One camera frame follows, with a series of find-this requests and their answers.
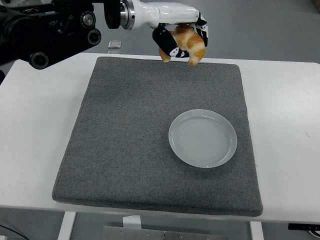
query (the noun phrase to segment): floor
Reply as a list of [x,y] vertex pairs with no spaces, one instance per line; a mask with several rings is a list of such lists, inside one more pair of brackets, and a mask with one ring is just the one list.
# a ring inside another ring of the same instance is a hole
[[[312,0],[172,0],[168,2],[181,2],[193,6],[200,10],[208,21],[209,41],[204,56],[206,58],[320,64],[320,14]],[[110,30],[103,17],[102,5],[95,3],[94,6],[97,17],[96,27],[102,33],[102,41],[87,52],[107,53],[109,41],[120,40],[121,54],[158,55],[158,47],[151,37],[151,28],[142,27],[136,31],[122,28]],[[12,63],[1,66],[0,70],[7,74],[11,65]],[[0,225],[13,228],[28,236],[30,240],[56,240],[63,215],[63,212],[0,208]],[[72,239],[81,240],[85,236],[88,236],[86,239],[101,239],[101,232],[96,229],[104,224],[117,226],[121,222],[121,217],[78,214]],[[186,219],[150,217],[147,221],[148,227],[152,229],[203,231],[202,223],[188,222]],[[211,224],[216,226],[213,222],[205,224],[211,230],[214,229],[210,227]],[[316,239],[306,231],[287,230],[286,223],[263,223],[262,227],[266,240]],[[9,240],[23,239],[1,227],[0,235],[8,235]]]

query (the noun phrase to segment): gray carpet pad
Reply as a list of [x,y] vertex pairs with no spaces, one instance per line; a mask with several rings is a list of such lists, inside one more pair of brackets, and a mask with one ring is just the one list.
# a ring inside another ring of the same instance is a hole
[[[225,164],[197,168],[170,147],[181,113],[206,109],[237,134]],[[77,205],[205,215],[262,213],[239,67],[97,59],[52,197]]]

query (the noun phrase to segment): bread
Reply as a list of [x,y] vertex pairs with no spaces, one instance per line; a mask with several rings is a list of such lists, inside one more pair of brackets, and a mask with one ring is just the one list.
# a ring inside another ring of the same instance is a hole
[[[173,36],[178,47],[189,53],[189,66],[194,66],[200,62],[205,55],[205,43],[203,39],[194,31],[194,29],[186,24],[178,25],[173,31],[169,31]],[[162,60],[167,63],[171,57],[166,55],[161,48],[159,54]]]

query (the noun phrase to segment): robotic arm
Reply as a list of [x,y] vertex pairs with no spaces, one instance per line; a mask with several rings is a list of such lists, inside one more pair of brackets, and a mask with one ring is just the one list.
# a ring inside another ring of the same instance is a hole
[[103,3],[110,29],[134,30],[142,25],[157,29],[152,37],[162,50],[168,49],[165,53],[177,46],[165,25],[194,23],[207,45],[207,22],[195,8],[176,2],[52,0],[24,7],[0,5],[0,65],[21,59],[44,69],[98,45],[101,33],[95,26],[93,3]]

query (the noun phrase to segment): white ceramic plate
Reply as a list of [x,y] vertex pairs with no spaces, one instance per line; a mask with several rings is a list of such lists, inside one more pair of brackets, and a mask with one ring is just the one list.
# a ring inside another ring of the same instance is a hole
[[237,135],[220,114],[194,109],[180,114],[169,129],[174,153],[198,168],[214,168],[226,163],[237,148]]

